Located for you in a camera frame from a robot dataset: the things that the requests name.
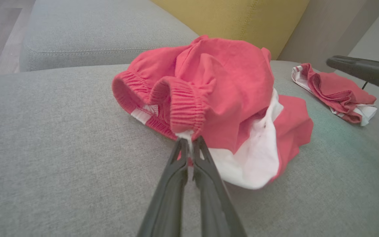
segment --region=sofa cushion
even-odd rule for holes
[[[379,236],[379,112],[334,116],[272,62],[279,93],[306,100],[315,126],[285,173],[260,190],[227,184],[248,236]],[[0,76],[0,236],[135,236],[173,141],[111,92],[127,66]],[[200,193],[185,187],[183,236],[200,236]]]
[[[149,0],[36,0],[20,71],[126,64],[198,37]]]

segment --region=black cable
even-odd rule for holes
[[[368,82],[366,81],[365,84],[363,85],[362,87],[362,90],[365,88],[365,86],[368,84]]]

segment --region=white fabric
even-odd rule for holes
[[[157,107],[135,109],[131,115],[146,124]],[[274,120],[280,115],[283,105],[279,103],[277,90],[273,88],[270,106],[262,119],[254,120],[249,138],[235,154],[230,150],[209,148],[221,178],[246,189],[260,189],[277,175],[280,162],[277,150]],[[193,131],[177,133],[179,138],[191,141]]]
[[[301,74],[303,68],[302,66],[296,66],[292,69],[292,80],[304,88],[305,90],[309,91],[311,94],[314,94],[310,87],[308,86],[308,79]],[[343,117],[345,114],[340,113],[336,110],[334,110],[332,107],[330,107],[330,111],[337,115],[338,117]],[[356,108],[353,110],[353,112],[360,114],[362,116],[361,120],[361,126],[365,126],[369,123],[370,119],[375,115],[377,111],[377,108],[375,105],[364,105],[364,104],[357,104]]]

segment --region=yellow pillow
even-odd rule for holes
[[[199,35],[245,40],[277,59],[309,0],[152,0]]]

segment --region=clothing pile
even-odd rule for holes
[[[314,72],[305,63],[292,69],[292,80],[330,107],[330,111],[350,123],[365,126],[375,115],[375,96],[355,82],[335,73]]]
[[[164,136],[202,135],[223,180],[259,189],[313,130],[305,101],[273,88],[270,60],[266,48],[201,36],[140,54],[112,89],[124,110]]]

